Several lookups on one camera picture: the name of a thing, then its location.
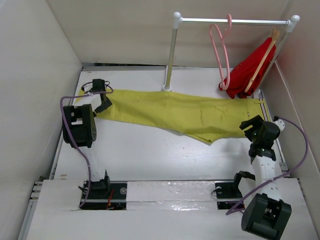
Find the yellow-green trousers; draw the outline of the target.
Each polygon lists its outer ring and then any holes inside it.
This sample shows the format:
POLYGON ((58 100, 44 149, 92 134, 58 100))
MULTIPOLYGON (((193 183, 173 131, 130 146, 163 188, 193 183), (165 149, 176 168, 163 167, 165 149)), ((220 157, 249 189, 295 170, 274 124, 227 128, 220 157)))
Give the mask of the yellow-green trousers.
POLYGON ((243 138, 240 124, 263 116, 262 101, 252 98, 212 98, 171 91, 116 89, 112 105, 100 119, 173 130, 203 143, 243 138))

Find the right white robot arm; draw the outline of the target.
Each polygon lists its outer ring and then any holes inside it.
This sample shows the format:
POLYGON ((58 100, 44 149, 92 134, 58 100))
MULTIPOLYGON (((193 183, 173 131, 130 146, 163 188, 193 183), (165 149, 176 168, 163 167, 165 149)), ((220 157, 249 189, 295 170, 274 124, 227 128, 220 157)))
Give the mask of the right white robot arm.
POLYGON ((248 155, 255 183, 252 192, 249 192, 249 184, 243 179, 231 184, 235 196, 246 194, 252 198, 246 199, 241 229, 266 240, 279 240, 292 214, 291 205, 283 201, 274 180, 276 154, 273 145, 281 129, 277 123, 265 121, 260 115, 243 121, 239 128, 251 142, 248 155))

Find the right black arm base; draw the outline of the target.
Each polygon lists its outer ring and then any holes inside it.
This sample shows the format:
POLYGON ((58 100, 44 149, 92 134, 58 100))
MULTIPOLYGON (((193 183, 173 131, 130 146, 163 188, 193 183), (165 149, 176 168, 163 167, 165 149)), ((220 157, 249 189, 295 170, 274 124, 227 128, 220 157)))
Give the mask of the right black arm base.
POLYGON ((239 190, 241 175, 236 173, 233 180, 218 180, 214 182, 211 195, 216 198, 218 210, 231 209, 243 196, 239 190))

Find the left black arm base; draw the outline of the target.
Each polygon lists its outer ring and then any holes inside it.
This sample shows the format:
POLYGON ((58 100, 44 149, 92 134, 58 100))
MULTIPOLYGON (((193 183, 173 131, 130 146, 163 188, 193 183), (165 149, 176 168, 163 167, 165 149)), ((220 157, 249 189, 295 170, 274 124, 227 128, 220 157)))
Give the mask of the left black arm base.
POLYGON ((88 181, 78 188, 81 190, 80 209, 82 210, 107 210, 121 211, 127 209, 128 183, 126 181, 111 181, 105 172, 104 178, 91 181, 88 191, 88 181))

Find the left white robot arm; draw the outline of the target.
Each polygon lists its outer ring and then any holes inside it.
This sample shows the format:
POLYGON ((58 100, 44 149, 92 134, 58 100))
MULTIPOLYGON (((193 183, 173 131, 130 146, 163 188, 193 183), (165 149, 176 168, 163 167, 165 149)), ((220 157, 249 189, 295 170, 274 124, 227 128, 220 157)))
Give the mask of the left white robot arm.
POLYGON ((88 180, 86 186, 80 189, 84 194, 95 192, 100 198, 107 198, 111 194, 111 181, 107 173, 103 179, 92 181, 92 170, 88 157, 81 151, 81 147, 91 148, 97 139, 97 128, 95 117, 112 106, 111 100, 107 97, 114 90, 110 87, 110 82, 101 78, 93 79, 82 85, 81 90, 84 97, 99 95, 100 105, 95 109, 90 103, 80 106, 63 105, 65 99, 72 99, 70 96, 62 97, 60 100, 60 111, 62 116, 62 134, 67 144, 76 149, 85 159, 88 168, 88 180))

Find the red shorts on hanger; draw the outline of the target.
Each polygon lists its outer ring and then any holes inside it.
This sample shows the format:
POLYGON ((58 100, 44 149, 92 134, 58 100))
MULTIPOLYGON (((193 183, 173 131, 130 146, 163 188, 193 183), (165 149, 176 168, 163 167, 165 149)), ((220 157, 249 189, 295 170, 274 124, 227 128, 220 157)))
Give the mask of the red shorts on hanger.
POLYGON ((274 57, 275 51, 277 49, 275 45, 270 50, 249 90, 245 91, 250 82, 250 79, 253 77, 255 71, 257 70, 271 42, 272 38, 268 37, 255 51, 253 51, 244 61, 239 63, 230 72, 230 83, 228 89, 226 90, 226 93, 230 98, 234 99, 236 96, 238 96, 241 99, 245 99, 246 97, 251 96, 258 88, 264 74, 266 73, 267 68, 269 67, 274 57))

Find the wooden clothes hanger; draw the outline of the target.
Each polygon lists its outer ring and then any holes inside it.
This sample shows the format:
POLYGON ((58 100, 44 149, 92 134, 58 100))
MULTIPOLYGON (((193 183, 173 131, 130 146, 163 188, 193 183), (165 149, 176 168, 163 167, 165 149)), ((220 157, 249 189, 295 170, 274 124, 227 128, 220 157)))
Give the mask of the wooden clothes hanger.
POLYGON ((250 90, 253 82, 255 81, 255 79, 256 79, 256 77, 257 77, 260 69, 262 68, 264 62, 266 61, 266 59, 267 59, 269 53, 271 52, 273 46, 274 46, 275 43, 277 42, 279 36, 280 36, 280 31, 277 30, 276 28, 274 28, 273 31, 272 31, 272 34, 271 34, 271 42, 270 42, 268 48, 266 49, 266 51, 265 51, 265 53, 264 53, 264 55, 263 55, 263 57, 262 57, 259 65, 257 66, 257 68, 256 68, 253 76, 252 76, 251 79, 249 80, 246 89, 244 90, 246 93, 250 90))

